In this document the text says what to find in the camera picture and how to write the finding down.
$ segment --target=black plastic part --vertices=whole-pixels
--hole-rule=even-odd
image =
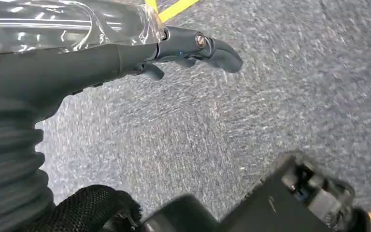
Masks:
[[[184,195],[155,212],[136,232],[212,232],[218,222],[192,195]]]
[[[199,31],[167,27],[166,34],[167,38],[158,45],[158,62],[173,61],[202,50],[195,40],[196,35],[201,34]]]
[[[196,64],[196,60],[191,57],[184,57],[184,58],[175,60],[175,62],[184,68],[191,68]]]
[[[159,81],[164,77],[164,72],[159,67],[149,63],[143,65],[143,74],[155,81]]]
[[[206,38],[206,46],[198,57],[214,68],[221,68],[229,73],[236,73],[243,66],[238,53],[230,45],[217,39]]]
[[[123,76],[153,58],[156,48],[108,44],[64,54],[0,54],[0,232],[54,206],[47,174],[39,170],[44,154],[35,145],[43,132],[35,124],[52,116],[67,95]]]
[[[353,210],[349,232],[371,232],[371,218],[365,210],[361,208]]]
[[[289,160],[267,178],[246,200],[241,202],[224,220],[218,232],[333,232],[306,206],[297,201],[281,181]]]

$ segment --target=bolt head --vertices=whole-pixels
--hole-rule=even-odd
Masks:
[[[205,47],[205,37],[201,34],[196,35],[196,43],[199,48]]]

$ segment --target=plastic film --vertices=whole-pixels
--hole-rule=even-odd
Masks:
[[[163,37],[164,27],[147,5],[114,0],[0,0],[0,53],[155,44]]]

